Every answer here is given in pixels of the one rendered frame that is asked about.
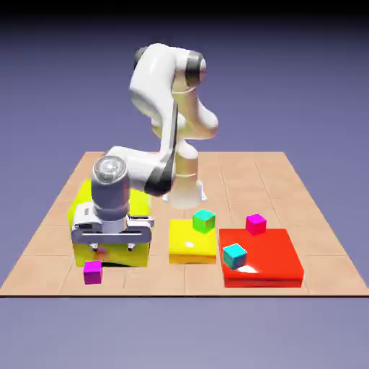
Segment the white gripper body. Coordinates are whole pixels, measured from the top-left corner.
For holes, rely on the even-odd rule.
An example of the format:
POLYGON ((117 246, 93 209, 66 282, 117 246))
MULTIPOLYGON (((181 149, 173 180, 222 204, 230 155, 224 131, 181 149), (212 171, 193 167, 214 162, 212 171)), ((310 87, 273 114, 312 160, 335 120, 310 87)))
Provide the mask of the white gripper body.
POLYGON ((72 229, 71 238, 75 244, 147 244, 151 241, 151 224, 130 222, 121 232, 104 231, 104 224, 85 223, 72 229))

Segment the small pink cube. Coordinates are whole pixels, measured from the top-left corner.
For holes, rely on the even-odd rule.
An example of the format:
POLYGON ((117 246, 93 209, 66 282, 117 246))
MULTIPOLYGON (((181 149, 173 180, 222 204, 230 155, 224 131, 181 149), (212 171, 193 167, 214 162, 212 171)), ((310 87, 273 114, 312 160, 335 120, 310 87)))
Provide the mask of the small pink cube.
POLYGON ((248 215, 245 228, 253 236, 263 234, 267 229, 267 220, 258 213, 248 215))

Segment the large tall yellow box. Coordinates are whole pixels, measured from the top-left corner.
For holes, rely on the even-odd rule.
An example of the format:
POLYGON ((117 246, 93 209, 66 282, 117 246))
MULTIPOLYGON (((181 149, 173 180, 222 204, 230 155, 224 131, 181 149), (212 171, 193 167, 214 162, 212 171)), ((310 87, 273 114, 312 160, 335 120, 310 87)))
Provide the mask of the large tall yellow box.
MULTIPOLYGON (((85 180, 77 192, 68 210, 69 229, 72 229, 74 212, 80 203, 92 201, 91 180, 85 180)), ((151 197, 137 190, 130 191, 130 214, 151 215, 151 197)), ((83 267, 85 261, 102 260, 105 263, 124 265, 128 267, 146 267, 150 244, 138 244, 133 251, 126 244, 101 244, 95 252, 86 244, 75 244, 74 259, 77 267, 83 267)))

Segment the small green cube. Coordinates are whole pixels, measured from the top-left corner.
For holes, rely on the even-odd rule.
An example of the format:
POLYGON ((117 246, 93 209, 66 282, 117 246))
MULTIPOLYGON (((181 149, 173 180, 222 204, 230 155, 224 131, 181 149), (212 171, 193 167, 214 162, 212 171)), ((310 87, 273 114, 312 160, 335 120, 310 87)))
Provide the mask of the small green cube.
POLYGON ((192 215, 192 227, 202 233, 206 234, 215 228, 215 213, 206 209, 201 209, 192 215))

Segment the small purple cube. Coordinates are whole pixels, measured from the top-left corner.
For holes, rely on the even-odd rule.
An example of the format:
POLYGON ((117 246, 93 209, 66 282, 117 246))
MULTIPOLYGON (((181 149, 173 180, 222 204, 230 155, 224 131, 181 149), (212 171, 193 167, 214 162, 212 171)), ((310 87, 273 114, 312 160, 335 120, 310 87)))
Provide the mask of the small purple cube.
POLYGON ((98 285, 102 283, 102 261, 85 261, 84 263, 84 284, 98 285))

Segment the small cyan cube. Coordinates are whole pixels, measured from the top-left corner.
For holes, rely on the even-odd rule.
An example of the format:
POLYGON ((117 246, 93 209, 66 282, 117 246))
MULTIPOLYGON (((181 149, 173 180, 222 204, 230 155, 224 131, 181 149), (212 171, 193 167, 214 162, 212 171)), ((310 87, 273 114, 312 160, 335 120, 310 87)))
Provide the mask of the small cyan cube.
POLYGON ((238 243, 223 248, 223 263, 231 270, 237 270, 246 264, 247 251, 238 243))

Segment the large red box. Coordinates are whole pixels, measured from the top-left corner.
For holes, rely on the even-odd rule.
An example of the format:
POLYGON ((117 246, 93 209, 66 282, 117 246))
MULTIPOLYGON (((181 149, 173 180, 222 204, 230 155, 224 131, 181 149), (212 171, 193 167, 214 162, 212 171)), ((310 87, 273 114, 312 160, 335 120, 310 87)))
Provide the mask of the large red box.
POLYGON ((269 228, 253 236, 245 229, 221 228, 219 250, 227 288, 300 288, 304 270, 288 232, 269 228), (246 261, 236 269, 226 263, 223 250, 231 245, 243 249, 246 261))

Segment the large flat yellow box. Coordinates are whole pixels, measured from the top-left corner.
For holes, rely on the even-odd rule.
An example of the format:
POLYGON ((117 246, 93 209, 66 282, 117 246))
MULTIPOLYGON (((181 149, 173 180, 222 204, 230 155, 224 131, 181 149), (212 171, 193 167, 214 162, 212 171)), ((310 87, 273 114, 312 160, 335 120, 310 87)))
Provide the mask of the large flat yellow box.
POLYGON ((169 262, 171 264, 215 264, 217 238, 214 228, 201 233, 187 219, 170 220, 169 262))

